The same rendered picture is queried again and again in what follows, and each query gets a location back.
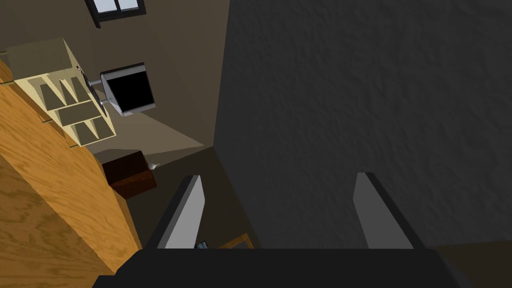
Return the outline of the dark framed window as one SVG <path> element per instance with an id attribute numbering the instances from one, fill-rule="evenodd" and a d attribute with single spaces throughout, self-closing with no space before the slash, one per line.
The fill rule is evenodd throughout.
<path id="1" fill-rule="evenodd" d="M 146 14 L 144 0 L 84 0 L 95 27 L 101 22 L 142 16 Z"/>

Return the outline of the dark brown box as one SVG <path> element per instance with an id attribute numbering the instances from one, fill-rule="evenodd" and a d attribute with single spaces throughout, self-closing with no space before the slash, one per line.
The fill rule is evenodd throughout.
<path id="1" fill-rule="evenodd" d="M 102 168 L 108 185 L 125 200 L 157 187 L 142 151 L 103 163 Z"/>

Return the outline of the grey monitor with black screen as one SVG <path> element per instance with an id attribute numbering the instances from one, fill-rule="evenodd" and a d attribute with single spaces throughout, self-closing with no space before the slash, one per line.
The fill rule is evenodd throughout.
<path id="1" fill-rule="evenodd" d="M 99 80 L 86 79 L 85 83 L 104 112 L 106 104 L 110 104 L 122 117 L 156 107 L 143 62 L 103 71 Z"/>

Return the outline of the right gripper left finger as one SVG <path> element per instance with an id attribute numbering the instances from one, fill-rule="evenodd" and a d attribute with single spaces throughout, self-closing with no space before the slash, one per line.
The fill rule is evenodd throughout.
<path id="1" fill-rule="evenodd" d="M 150 236 L 145 249 L 193 249 L 196 246 L 205 194 L 198 174 L 186 176 Z"/>

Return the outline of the orange wooden cupboard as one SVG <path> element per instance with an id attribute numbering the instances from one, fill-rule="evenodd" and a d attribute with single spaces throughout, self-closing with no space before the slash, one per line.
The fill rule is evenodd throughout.
<path id="1" fill-rule="evenodd" d="M 11 79 L 0 60 L 0 288 L 92 288 L 142 247 L 127 204 Z"/>

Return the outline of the pale yellow shelf unit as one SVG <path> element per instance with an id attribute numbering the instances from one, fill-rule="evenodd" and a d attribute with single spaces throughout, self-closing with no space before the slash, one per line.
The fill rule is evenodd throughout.
<path id="1" fill-rule="evenodd" d="M 109 113 L 63 38 L 0 52 L 20 87 L 78 146 L 116 136 Z"/>

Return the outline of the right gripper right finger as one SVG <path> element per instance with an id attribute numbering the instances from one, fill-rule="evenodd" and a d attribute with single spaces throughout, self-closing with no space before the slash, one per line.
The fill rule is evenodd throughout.
<path id="1" fill-rule="evenodd" d="M 357 174 L 353 203 L 370 249 L 425 248 L 374 173 Z"/>

